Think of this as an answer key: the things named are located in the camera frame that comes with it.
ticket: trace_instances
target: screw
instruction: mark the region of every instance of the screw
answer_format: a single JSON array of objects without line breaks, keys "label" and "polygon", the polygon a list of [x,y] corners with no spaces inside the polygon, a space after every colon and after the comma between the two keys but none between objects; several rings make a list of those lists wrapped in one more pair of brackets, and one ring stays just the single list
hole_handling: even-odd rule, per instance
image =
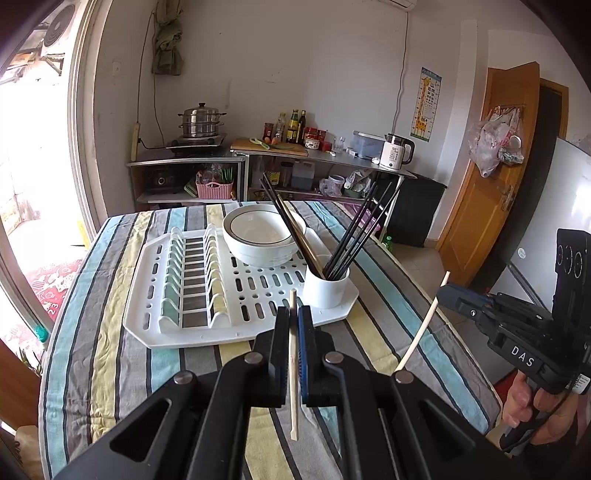
[{"label": "screw", "polygon": [[344,360],[344,356],[340,352],[328,352],[324,359],[331,365],[339,364]]},{"label": "screw", "polygon": [[262,362],[262,355],[259,352],[248,352],[244,356],[244,361],[251,365],[260,364]]},{"label": "screw", "polygon": [[407,370],[401,370],[400,372],[396,372],[394,378],[397,383],[408,385],[409,383],[413,383],[414,375]]},{"label": "screw", "polygon": [[193,381],[193,374],[191,372],[183,370],[182,372],[175,374],[173,380],[174,383],[176,383],[177,385],[186,385]]}]

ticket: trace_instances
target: blue stripe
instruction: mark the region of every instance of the blue stripe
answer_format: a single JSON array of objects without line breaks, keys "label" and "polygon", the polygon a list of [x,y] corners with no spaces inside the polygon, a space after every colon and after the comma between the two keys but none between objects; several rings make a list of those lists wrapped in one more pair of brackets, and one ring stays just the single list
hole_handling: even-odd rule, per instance
[{"label": "blue stripe", "polygon": [[51,471],[55,475],[66,466],[64,450],[64,390],[66,388],[67,366],[70,348],[74,341],[76,326],[82,314],[82,307],[89,294],[92,279],[105,256],[105,252],[113,238],[117,226],[123,217],[110,218],[97,237],[96,245],[86,261],[84,269],[79,273],[74,290],[70,292],[70,301],[61,319],[59,335],[56,337],[51,354],[51,367],[47,373],[47,394],[45,411],[45,428],[47,431],[46,445]]},{"label": "blue stripe", "polygon": [[[338,220],[328,211],[320,202],[307,202],[307,204],[319,215],[330,231],[337,239],[341,239],[345,234],[345,229]],[[376,262],[368,255],[364,248],[355,257],[356,263],[371,279],[376,288],[380,291],[383,298],[390,305],[390,308],[396,312],[396,315],[411,335],[416,335],[422,319],[418,317],[413,308],[402,296],[398,288],[382,272]],[[447,390],[453,397],[456,404],[460,407],[462,414],[475,428],[480,432],[488,429],[488,420],[484,412],[478,405],[478,402],[468,390],[460,373],[451,363],[447,354],[441,349],[439,344],[430,332],[425,332],[419,342],[423,354],[437,372],[439,377],[445,383]]]},{"label": "blue stripe", "polygon": [[[167,232],[173,227],[184,230],[186,208],[174,208],[170,211]],[[151,355],[152,392],[158,390],[170,377],[181,370],[181,358],[178,348],[154,348]]]}]

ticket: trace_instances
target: white plastic drying rack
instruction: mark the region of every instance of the white plastic drying rack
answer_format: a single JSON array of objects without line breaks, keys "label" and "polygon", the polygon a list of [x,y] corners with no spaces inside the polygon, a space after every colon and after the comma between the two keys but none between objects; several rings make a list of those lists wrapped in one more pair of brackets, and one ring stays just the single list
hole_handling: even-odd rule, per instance
[{"label": "white plastic drying rack", "polygon": [[[330,253],[312,229],[306,238],[316,254]],[[175,227],[142,248],[123,325],[148,348],[251,340],[275,326],[277,307],[288,306],[292,288],[303,291],[305,274],[299,251],[280,267],[251,267],[232,255],[215,225]],[[358,295],[348,280],[340,305],[311,308],[314,325],[344,319]]]}]

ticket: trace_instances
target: patterned rug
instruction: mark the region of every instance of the patterned rug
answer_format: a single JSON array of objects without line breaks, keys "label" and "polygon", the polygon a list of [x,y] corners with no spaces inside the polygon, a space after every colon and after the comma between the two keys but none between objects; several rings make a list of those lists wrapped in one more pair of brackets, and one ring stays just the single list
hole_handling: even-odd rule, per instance
[{"label": "patterned rug", "polygon": [[39,302],[54,322],[81,263],[82,260],[74,260],[50,264],[25,275]]}]

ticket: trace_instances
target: striped tablecloth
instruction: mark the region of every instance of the striped tablecloth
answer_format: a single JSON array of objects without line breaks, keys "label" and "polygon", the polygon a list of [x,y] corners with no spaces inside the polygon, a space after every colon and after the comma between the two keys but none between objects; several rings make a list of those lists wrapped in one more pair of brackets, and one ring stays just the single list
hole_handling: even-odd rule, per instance
[{"label": "striped tablecloth", "polygon": [[[41,384],[40,445],[51,478],[180,369],[200,375],[250,350],[249,342],[149,350],[122,326],[129,286],[142,245],[174,226],[199,230],[221,225],[238,203],[134,213],[110,218],[85,259],[51,336]],[[332,202],[293,202],[326,246],[334,250],[350,222]],[[367,368],[391,374],[426,314],[430,300],[379,244],[370,240],[356,257],[351,279],[359,300],[346,320],[322,329],[338,350]],[[487,432],[499,399],[448,321],[436,314],[407,368]],[[340,477],[333,408],[312,409],[290,439],[289,402],[251,413],[246,479]]]}]

